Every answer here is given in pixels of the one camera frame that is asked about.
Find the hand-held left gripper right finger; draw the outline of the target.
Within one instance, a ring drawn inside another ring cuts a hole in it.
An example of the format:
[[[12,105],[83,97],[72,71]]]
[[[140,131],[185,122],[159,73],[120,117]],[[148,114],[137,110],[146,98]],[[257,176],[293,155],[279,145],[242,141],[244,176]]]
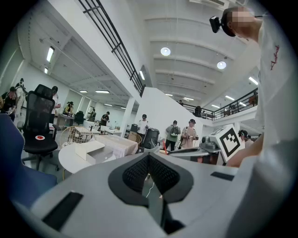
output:
[[[213,176],[227,174],[235,179],[238,168],[201,164],[162,153],[149,153],[150,161],[172,167],[180,178],[163,193],[169,213],[183,227],[167,234],[158,225],[149,225],[148,238],[227,238],[227,230],[236,205],[232,182]]]

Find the blue fabric chair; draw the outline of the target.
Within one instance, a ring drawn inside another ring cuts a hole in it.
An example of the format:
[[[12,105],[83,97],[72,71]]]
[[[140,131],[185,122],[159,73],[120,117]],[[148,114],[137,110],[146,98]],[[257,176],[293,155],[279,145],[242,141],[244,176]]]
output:
[[[57,178],[21,162],[25,140],[10,117],[0,114],[0,189],[11,201],[26,208],[57,185]]]

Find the pink checked tablecloth table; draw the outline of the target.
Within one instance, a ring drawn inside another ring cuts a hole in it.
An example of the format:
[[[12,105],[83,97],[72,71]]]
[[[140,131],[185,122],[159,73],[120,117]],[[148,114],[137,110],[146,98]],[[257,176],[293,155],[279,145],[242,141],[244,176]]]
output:
[[[138,149],[137,142],[116,135],[95,135],[95,140],[113,150],[117,159],[134,155]]]

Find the white counter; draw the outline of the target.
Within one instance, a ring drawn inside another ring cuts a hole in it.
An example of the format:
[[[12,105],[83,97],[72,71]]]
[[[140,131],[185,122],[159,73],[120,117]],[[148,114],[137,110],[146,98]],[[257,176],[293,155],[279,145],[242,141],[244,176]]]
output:
[[[85,120],[83,122],[83,127],[88,128],[88,129],[90,129],[92,127],[93,129],[98,130],[100,128],[100,126],[101,126],[101,122],[100,121],[92,122],[92,121],[86,121]]]

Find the cardboard box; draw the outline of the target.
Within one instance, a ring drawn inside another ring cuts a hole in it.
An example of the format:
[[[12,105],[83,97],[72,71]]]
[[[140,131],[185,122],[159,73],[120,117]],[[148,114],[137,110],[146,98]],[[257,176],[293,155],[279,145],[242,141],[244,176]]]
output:
[[[99,164],[113,156],[113,150],[98,141],[75,145],[75,153],[91,165]]]

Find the person's right forearm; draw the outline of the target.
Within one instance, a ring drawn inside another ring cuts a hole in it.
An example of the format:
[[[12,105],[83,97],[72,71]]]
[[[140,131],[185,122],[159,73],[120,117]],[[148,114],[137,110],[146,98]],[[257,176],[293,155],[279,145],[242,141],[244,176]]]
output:
[[[246,157],[257,156],[263,148],[264,134],[262,134],[252,145],[248,148],[239,150],[229,161],[226,166],[239,167]]]

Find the white desk with shelf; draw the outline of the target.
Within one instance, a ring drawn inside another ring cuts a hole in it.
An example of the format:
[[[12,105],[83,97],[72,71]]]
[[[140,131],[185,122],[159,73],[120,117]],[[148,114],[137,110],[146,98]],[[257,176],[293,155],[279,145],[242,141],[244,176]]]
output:
[[[91,140],[95,135],[100,135],[101,133],[97,130],[89,130],[85,127],[81,126],[75,126],[74,127],[75,134],[78,134],[79,138],[82,140],[89,141]]]

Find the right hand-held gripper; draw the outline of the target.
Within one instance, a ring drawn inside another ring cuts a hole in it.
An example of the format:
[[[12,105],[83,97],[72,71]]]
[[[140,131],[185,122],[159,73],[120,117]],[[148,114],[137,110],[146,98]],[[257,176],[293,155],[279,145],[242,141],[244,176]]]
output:
[[[197,162],[207,151],[212,157],[216,157],[212,163],[226,164],[239,150],[244,149],[240,139],[234,125],[229,124],[202,137],[201,148],[180,149],[168,152],[168,155]]]

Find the grey desk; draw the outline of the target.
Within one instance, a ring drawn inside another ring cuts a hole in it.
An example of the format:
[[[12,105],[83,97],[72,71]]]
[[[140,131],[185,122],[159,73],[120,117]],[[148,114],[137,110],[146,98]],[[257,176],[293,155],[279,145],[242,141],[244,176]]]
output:
[[[59,127],[73,126],[74,116],[67,116],[64,114],[58,114],[56,125]]]

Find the small white table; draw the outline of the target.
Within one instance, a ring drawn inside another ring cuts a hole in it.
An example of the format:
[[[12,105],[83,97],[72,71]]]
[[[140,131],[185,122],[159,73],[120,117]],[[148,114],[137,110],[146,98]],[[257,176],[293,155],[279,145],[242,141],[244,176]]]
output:
[[[122,136],[122,132],[117,130],[117,129],[111,129],[111,128],[108,128],[108,129],[105,129],[104,130],[104,134],[107,134],[107,135],[116,135],[116,136]]]

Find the white round table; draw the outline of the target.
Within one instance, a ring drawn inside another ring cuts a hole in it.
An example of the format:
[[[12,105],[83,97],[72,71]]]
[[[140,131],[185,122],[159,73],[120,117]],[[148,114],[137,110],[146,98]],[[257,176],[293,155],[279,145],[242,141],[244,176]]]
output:
[[[72,144],[62,148],[58,154],[59,162],[62,167],[72,174],[77,173],[78,171],[89,166],[92,166],[90,163],[83,160],[75,153],[75,145],[76,144]],[[116,157],[113,155],[104,162],[109,162],[115,159]]]

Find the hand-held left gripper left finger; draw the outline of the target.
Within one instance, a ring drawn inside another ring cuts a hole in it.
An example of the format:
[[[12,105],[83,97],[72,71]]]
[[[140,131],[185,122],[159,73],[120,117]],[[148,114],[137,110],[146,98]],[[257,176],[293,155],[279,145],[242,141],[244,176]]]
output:
[[[123,203],[109,188],[109,174],[136,157],[126,156],[78,171],[39,197],[31,212],[42,219],[69,192],[77,192],[83,198],[62,227],[62,234],[72,238],[165,237],[147,208]]]

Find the black mesh office chair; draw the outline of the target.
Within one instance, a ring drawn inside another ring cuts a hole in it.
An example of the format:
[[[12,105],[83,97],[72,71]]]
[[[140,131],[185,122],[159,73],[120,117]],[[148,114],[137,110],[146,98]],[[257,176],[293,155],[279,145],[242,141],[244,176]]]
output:
[[[23,131],[25,139],[24,151],[31,154],[30,157],[21,161],[35,160],[36,170],[39,169],[40,162],[46,156],[53,156],[53,151],[58,148],[55,141],[56,131],[59,129],[53,125],[54,131],[50,132],[50,117],[55,101],[52,99],[51,88],[39,84],[34,91],[27,94],[26,118],[19,130]],[[36,140],[35,136],[42,135],[44,140]]]

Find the black swivel chair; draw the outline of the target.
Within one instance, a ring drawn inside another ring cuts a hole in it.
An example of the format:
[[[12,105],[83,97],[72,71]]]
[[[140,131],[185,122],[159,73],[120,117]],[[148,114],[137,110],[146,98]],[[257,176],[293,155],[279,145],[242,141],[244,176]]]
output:
[[[83,113],[83,111],[78,111],[77,113],[76,113],[76,115],[74,116],[74,122],[78,125],[78,126],[80,126],[80,125],[83,125],[83,123],[84,123],[84,113]]]

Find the person's white shirt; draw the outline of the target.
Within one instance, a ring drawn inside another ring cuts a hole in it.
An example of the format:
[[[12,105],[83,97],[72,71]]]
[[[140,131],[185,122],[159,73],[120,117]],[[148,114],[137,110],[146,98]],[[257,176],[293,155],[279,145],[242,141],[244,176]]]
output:
[[[263,148],[238,167],[251,175],[227,238],[284,238],[297,225],[298,57],[273,16],[260,20],[256,119],[264,125]]]

